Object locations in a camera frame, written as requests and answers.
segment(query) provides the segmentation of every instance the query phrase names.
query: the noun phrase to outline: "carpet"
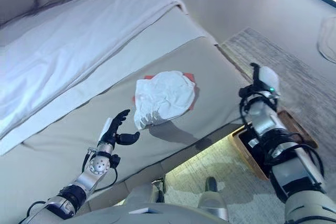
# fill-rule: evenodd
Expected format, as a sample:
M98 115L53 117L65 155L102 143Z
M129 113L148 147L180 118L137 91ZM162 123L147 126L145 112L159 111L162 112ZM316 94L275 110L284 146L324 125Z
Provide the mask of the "carpet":
M330 195L336 197L336 84L252 28L221 44L223 54L251 80L255 62L280 79L280 105L318 142Z
M232 224L283 224L285 206L269 181L258 179L225 137L166 174L165 202L197 207L214 176Z
M247 28L221 44L221 51L251 81L251 62L269 66L281 80L280 105L319 143L328 183L336 199L336 85ZM270 182L258 179L224 138L166 175L167 203L197 207L205 179L214 176L228 204L230 222L284 223L284 205Z

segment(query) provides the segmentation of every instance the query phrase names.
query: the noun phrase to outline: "gray bedspread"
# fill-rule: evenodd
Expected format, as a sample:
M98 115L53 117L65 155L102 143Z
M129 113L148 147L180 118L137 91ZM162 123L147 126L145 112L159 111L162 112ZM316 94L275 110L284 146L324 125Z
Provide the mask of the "gray bedspread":
M247 84L206 38L192 40L123 79L62 119L0 157L0 222L18 223L29 205L57 194L80 174L89 146L95 147L106 118L131 109L120 133L134 133L136 80L161 71L192 73L197 85L194 108L183 116L141 132L131 146L116 146L121 157L118 181L192 145L238 117L238 90ZM100 186L111 183L111 172Z

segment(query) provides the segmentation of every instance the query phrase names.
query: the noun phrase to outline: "robotic hand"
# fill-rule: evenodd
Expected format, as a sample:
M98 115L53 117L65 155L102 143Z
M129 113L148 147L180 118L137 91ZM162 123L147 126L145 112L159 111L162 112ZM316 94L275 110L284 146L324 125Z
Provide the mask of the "robotic hand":
M27 217L21 223L60 223L73 217L92 193L104 190L117 181L117 166L120 162L120 157L116 154L112 155L115 144L130 145L135 143L140 136L139 132L135 134L117 134L118 127L126 120L129 112L130 110L124 110L113 120L107 119L102 131L105 133L100 136L97 148L88 148L82 166L82 173L78 178L70 185L64 187L57 196L48 199L40 211ZM91 153L94 154L85 169ZM97 184L104 178L109 168L113 168L116 173L114 182L109 186L96 189Z
M255 63L251 66L253 84L239 91L241 118L265 154L269 179L278 198L286 203L286 223L336 223L336 206L326 196L319 155L309 145L294 142L291 137L298 133L288 132L277 116L280 96L277 74ZM245 116L249 116L251 125ZM314 153L320 170L305 150Z
M280 97L278 76L268 67L260 67L255 63L251 65L254 67L253 84L240 89L239 110L245 127L255 136L256 144L261 146L265 155L265 164L269 167L269 179L275 192L278 198L286 204L286 224L336 223L336 205L326 195L323 163L319 155L309 145L293 141L292 137L298 133L288 132L277 115L277 104ZM23 223L56 224L69 219L75 215L94 191L106 188L96 189L96 186L110 167L115 170L115 181L117 180L116 167L120 158L112 155L115 143L133 144L140 135L139 132L134 135L117 134L118 126L122 124L128 113L129 110L125 110L113 120L107 120L103 130L105 133L101 136L97 149L88 149L82 166L82 174L69 186L63 188L57 196L49 199L39 212L29 216ZM247 116L251 124L247 123L245 119ZM306 151L316 156L319 170L312 156L309 156ZM92 152L94 155L85 169ZM135 198L139 199L139 192L133 193ZM227 223L223 218L227 214L221 214L226 213L226 209L223 207L224 203L220 194L213 193L204 196L206 197L201 197L200 209L153 204L152 202L140 204L137 201L133 204L107 208L104 211L94 211L85 216L69 219L66 223L89 224L97 223L98 220L102 224Z

